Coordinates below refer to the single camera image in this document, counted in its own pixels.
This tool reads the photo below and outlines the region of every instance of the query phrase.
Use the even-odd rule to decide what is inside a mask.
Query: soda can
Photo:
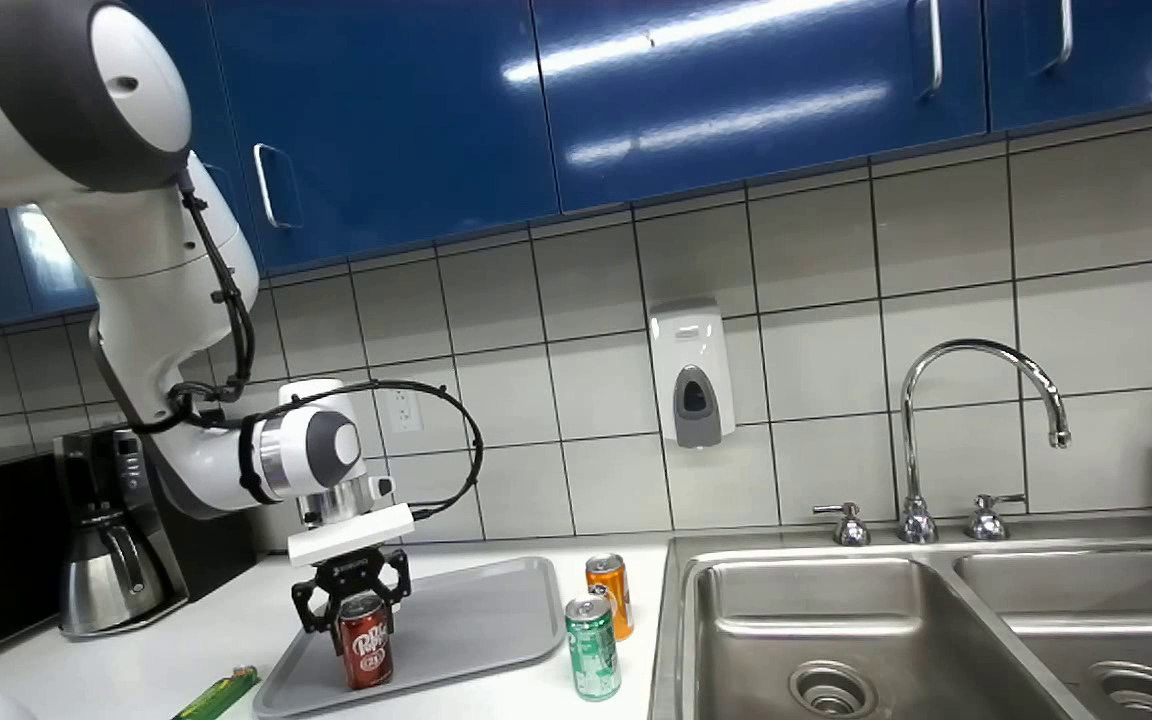
[[[572,686],[586,702],[619,693],[613,606],[604,596],[564,606],[564,633],[572,653]]]
[[[339,600],[333,644],[347,690],[375,690],[394,680],[394,618],[375,592]]]
[[[594,560],[586,560],[586,583],[590,583],[594,596],[609,596],[618,639],[634,637],[634,600],[630,600],[623,556],[594,556]]]

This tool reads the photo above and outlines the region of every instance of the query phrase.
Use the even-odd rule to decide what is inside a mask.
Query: faucet handle
[[[963,525],[963,534],[977,536],[977,542],[1010,542],[1010,525],[1003,525],[1003,517],[998,511],[998,505],[1023,505],[1023,498],[1022,498],[1022,493],[1016,493],[1016,498],[988,498],[988,493],[982,493],[982,498],[977,498],[977,511],[971,511],[971,521]]]
[[[872,534],[862,521],[862,505],[816,505],[812,517],[836,517],[840,525],[833,528],[836,544],[867,544]]]

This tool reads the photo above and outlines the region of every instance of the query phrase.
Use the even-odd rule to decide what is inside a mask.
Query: black cable
[[[416,397],[437,397],[444,403],[453,403],[468,428],[468,445],[474,445],[474,462],[468,462],[468,474],[465,474],[465,485],[459,493],[444,498],[444,499],[412,499],[412,517],[416,521],[434,521],[439,511],[449,511],[453,505],[459,505],[459,498],[468,498],[475,485],[480,485],[480,469],[486,469],[486,431],[480,426],[474,420],[474,413],[444,388],[444,385],[416,385],[416,381],[363,381],[363,385],[339,385],[339,388],[329,388],[329,392],[314,392],[314,397],[294,397],[289,403],[278,403],[268,413],[254,413],[244,418],[244,426],[258,426],[258,420],[278,420],[294,407],[306,407],[306,403],[316,403],[323,397],[347,397],[347,392],[416,392]]]
[[[230,309],[230,338],[231,338],[231,378],[226,381],[226,385],[188,385],[188,392],[206,392],[206,399],[212,399],[212,403],[231,403],[231,399],[240,399],[244,397],[244,388],[250,388],[250,381],[254,381],[254,366],[258,366],[258,329],[254,329],[254,311],[250,311],[250,304],[244,304],[244,293],[237,290],[237,281],[231,281],[231,267],[226,267],[226,258],[219,258],[219,247],[215,247],[215,240],[212,240],[212,230],[207,230],[207,219],[206,219],[206,200],[193,194],[193,180],[188,180],[188,173],[181,176],[181,206],[188,210],[188,215],[193,215],[193,224],[197,224],[197,232],[201,232],[201,240],[206,240],[206,251],[207,251],[207,260],[212,260],[212,273],[215,273],[215,284],[219,284],[219,293],[212,293],[212,304],[226,304]]]

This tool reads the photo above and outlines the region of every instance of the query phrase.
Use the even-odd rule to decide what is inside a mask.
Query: sink drain
[[[1125,708],[1125,716],[1152,720],[1152,667],[1130,662],[1091,665],[1099,693]]]
[[[872,708],[872,690],[851,665],[808,662],[792,674],[790,693],[812,716],[866,716]]]

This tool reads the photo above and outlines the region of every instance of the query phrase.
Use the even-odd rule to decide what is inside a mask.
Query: green object
[[[230,676],[219,676],[212,690],[206,690],[206,695],[197,695],[193,704],[184,704],[176,711],[176,720],[215,720],[226,716],[240,695],[250,695],[250,690],[258,690],[259,676],[258,667],[237,667]]]
[[[586,702],[604,702],[619,693],[613,606],[604,596],[572,600],[564,607],[572,686]]]

